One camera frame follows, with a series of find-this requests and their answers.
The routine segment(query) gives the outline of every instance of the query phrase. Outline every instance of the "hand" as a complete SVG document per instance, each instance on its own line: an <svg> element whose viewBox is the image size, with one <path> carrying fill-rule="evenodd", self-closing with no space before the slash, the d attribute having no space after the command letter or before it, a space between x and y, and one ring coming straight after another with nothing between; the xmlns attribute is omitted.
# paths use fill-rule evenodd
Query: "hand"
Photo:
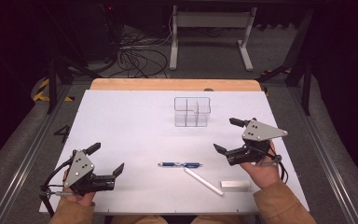
<svg viewBox="0 0 358 224"><path fill-rule="evenodd" d="M273 151L275 151L275 146L273 145L272 141L270 141L270 144L271 144L271 149L269 150L268 153L274 155ZM244 162L241 163L240 166L249 174L249 176L252 178L255 184L259 188L263 189L280 179L278 165L270 165L270 166L262 165L263 162L269 162L269 161L271 161L271 158L266 156L263 160L258 162L256 165L252 165L250 162Z"/></svg>
<svg viewBox="0 0 358 224"><path fill-rule="evenodd" d="M63 179L66 179L66 176L68 174L68 171L65 171L65 174L63 175ZM74 193L70 188L63 187L62 192L65 193ZM78 203L83 206L92 206L92 199L94 198L96 192L90 192L85 194L84 196L81 195L73 195L73 196L62 196L63 198L66 198L67 200Z"/></svg>

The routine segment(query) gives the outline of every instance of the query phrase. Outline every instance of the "blue pen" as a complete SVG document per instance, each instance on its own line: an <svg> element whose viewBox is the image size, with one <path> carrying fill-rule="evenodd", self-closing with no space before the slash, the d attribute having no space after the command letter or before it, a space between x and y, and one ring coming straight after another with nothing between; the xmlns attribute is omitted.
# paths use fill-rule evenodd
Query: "blue pen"
<svg viewBox="0 0 358 224"><path fill-rule="evenodd" d="M199 162L160 162L158 166L199 168L200 166L202 166L202 164L200 164Z"/></svg>

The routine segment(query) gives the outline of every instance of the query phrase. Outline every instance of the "person's left hand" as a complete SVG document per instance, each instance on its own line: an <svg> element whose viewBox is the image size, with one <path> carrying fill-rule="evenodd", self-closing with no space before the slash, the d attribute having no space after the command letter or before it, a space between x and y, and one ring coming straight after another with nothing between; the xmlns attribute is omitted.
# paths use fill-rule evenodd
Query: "person's left hand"
<svg viewBox="0 0 358 224"><path fill-rule="evenodd" d="M65 174L63 175L63 179L66 179L68 171L65 171ZM65 193L74 193L70 188L63 187L62 192ZM90 192L85 194L84 196L81 195L73 195L73 196L62 196L63 198L73 202L78 203L83 206L92 206L92 199L94 199L96 192Z"/></svg>

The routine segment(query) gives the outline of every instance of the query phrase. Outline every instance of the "transparent organizer box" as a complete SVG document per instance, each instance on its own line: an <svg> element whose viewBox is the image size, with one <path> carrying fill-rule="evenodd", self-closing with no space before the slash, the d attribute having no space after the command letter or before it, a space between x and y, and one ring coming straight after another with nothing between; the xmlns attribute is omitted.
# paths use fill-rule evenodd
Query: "transparent organizer box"
<svg viewBox="0 0 358 224"><path fill-rule="evenodd" d="M209 97L175 97L176 127L206 127L211 114Z"/></svg>

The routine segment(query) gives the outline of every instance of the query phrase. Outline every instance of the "white tabletop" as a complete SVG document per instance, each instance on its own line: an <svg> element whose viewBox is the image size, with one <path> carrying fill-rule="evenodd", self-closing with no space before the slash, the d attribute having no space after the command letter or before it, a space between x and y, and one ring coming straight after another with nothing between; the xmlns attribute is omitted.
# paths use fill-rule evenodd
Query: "white tabletop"
<svg viewBox="0 0 358 224"><path fill-rule="evenodd" d="M208 126L175 127L175 97L210 97ZM97 142L101 148L89 156L96 166L94 174L110 175L125 162L115 189L100 191L94 198L95 212L100 214L257 213L253 193L259 188L213 147L215 143L231 150L243 145L244 129L231 125L229 118L257 118L276 127L262 91L86 91L57 166L73 149ZM309 209L283 140L273 143L289 174L287 185ZM221 197L183 168L158 167L163 161L200 162L203 166L193 171L219 189L222 180L250 180L251 187ZM61 184L62 176L63 171L50 184ZM59 199L51 197L53 208ZM43 204L40 211L47 212Z"/></svg>

